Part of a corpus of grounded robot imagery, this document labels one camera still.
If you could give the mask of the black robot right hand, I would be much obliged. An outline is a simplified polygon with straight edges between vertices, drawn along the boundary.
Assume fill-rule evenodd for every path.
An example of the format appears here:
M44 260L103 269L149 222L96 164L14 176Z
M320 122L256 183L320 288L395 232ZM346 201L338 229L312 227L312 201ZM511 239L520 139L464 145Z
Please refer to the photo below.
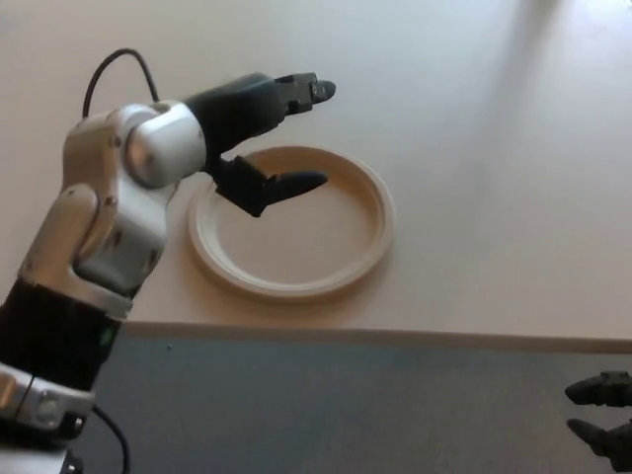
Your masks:
M575 405L630 408L631 375L627 371L603 371L569 385L565 395ZM567 427L593 454L607 458L615 472L631 472L631 421L606 430L583 420L569 419Z

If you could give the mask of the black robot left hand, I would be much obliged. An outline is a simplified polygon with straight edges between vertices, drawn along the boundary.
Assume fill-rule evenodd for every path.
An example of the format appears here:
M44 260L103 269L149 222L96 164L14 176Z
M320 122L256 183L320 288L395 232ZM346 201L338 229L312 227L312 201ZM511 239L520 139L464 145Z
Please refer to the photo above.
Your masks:
M289 116L311 111L335 93L334 82L321 80L313 72L279 78L257 72L187 98L185 104L197 119L205 141L202 170L213 179L216 192L259 217L272 204L326 184L328 177L322 172L268 176L242 156L226 161L221 155L270 132Z

